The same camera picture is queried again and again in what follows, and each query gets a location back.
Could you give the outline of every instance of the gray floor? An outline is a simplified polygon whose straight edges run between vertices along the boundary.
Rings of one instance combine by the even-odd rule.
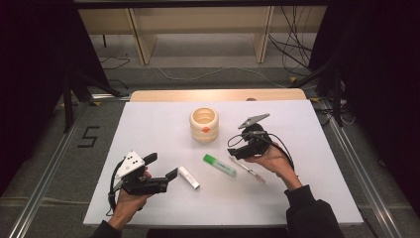
[[[315,36],[306,34],[307,47],[311,47]],[[304,68],[282,55],[273,45],[269,45],[264,63],[256,63],[251,36],[248,35],[167,35],[159,36],[154,55],[149,65],[140,65],[136,47],[131,37],[107,36],[105,49],[101,36],[92,36],[92,42],[109,79],[118,79],[130,88],[125,89],[118,81],[110,81],[111,86],[121,91],[157,88],[265,88],[285,87],[292,76],[301,76],[284,70],[284,66],[297,73],[307,73]],[[297,51],[291,51],[300,57]],[[314,97],[315,82],[303,87],[308,97]],[[314,103],[321,108],[321,103]],[[80,111],[81,105],[74,106]],[[104,101],[99,106],[88,106],[81,114],[65,155],[63,156],[52,182],[36,212],[26,237],[88,237],[94,228],[83,226],[96,182],[102,171],[119,117],[124,108],[123,101]],[[43,176],[52,159],[55,148],[63,137],[64,111],[57,104],[54,117],[36,146],[33,156],[27,160],[8,189],[0,199],[0,237],[8,237],[13,224],[22,212],[29,197]],[[320,123],[328,116],[319,115]],[[98,139],[92,148],[80,148],[90,141],[82,139],[88,126],[98,129],[89,133]],[[367,170],[369,178],[377,189],[386,208],[396,222],[401,237],[420,237],[420,221],[399,190],[385,167],[378,164],[377,153],[368,135],[357,123],[345,124],[344,131],[349,137],[357,155]],[[386,237],[349,160],[340,145],[332,124],[324,126],[325,135],[337,159],[343,176],[368,223],[360,226],[343,227],[346,237]],[[147,229],[126,229],[124,237],[146,237]]]

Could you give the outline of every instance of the cylindrical container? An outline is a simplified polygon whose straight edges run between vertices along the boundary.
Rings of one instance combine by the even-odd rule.
[[[209,107],[195,109],[190,117],[191,136],[201,143],[209,143],[219,136],[219,115]]]

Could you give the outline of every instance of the pen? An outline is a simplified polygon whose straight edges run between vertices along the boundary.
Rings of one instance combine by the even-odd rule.
[[[263,179],[263,177],[257,175],[257,173],[255,173],[253,170],[251,170],[250,168],[246,167],[245,165],[243,165],[242,163],[240,163],[235,157],[229,157],[231,159],[231,161],[235,164],[237,164],[238,166],[244,168],[248,173],[250,173],[252,176],[254,176],[258,181],[260,182],[265,182],[265,180]]]
[[[233,169],[232,167],[226,165],[225,163],[218,161],[216,158],[210,156],[210,155],[205,155],[203,158],[203,161],[206,162],[207,164],[213,166],[216,169],[219,169],[220,171],[226,173],[227,175],[231,176],[231,177],[235,177],[236,176],[236,170]]]

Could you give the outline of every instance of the metal rail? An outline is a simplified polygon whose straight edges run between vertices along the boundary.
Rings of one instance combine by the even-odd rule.
[[[81,118],[81,116],[84,114],[88,106],[87,102],[79,103],[77,106],[76,111],[76,119],[73,123],[73,125],[70,127],[67,133],[65,133],[57,148],[55,149],[54,154],[52,155],[52,158],[46,168],[46,170],[43,173],[43,176],[41,177],[40,181],[38,182],[38,185],[36,186],[34,192],[32,193],[31,197],[28,200],[28,203],[25,205],[25,207],[22,209],[21,214],[19,215],[18,219],[16,220],[11,233],[9,235],[10,238],[21,238],[25,237],[37,211],[40,207],[40,204],[43,200],[44,195],[46,194],[53,177],[55,175],[55,172],[57,168],[59,167],[59,164],[64,157],[68,145],[73,138],[75,128],[77,127],[77,124]]]
[[[325,109],[330,108],[325,102],[322,103]],[[339,127],[335,120],[331,120],[330,125],[333,128],[334,134],[336,135],[341,147],[343,148],[346,158],[348,159],[384,234],[388,238],[402,238],[395,219],[386,207],[386,204],[379,192],[374,187],[367,170],[353,148],[352,143],[350,143],[344,128]]]

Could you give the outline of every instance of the person's left hand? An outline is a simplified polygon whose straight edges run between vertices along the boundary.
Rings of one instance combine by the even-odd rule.
[[[152,177],[148,172],[145,172],[145,176],[147,178]],[[131,221],[134,214],[136,214],[139,209],[143,208],[147,199],[151,196],[153,196],[153,194],[129,195],[126,191],[120,189],[117,206],[108,223],[115,229],[122,230],[124,226]]]

